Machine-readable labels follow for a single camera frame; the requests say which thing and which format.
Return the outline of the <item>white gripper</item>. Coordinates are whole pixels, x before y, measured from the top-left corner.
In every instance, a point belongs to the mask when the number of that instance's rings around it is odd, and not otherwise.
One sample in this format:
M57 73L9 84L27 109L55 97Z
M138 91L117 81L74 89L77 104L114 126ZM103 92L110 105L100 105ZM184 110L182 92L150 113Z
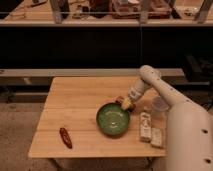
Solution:
M131 87L127 93L127 97L125 98L121 104L121 108L123 110L128 110L132 107L132 102L138 101L144 93L144 90L139 87Z

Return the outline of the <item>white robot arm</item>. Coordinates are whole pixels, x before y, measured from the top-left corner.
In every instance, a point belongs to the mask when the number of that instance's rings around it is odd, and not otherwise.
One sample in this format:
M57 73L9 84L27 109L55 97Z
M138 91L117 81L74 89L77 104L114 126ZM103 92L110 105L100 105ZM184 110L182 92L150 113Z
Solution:
M153 87L170 109L166 120L166 171L213 171L213 116L176 90L149 65L129 89L122 108L128 109Z

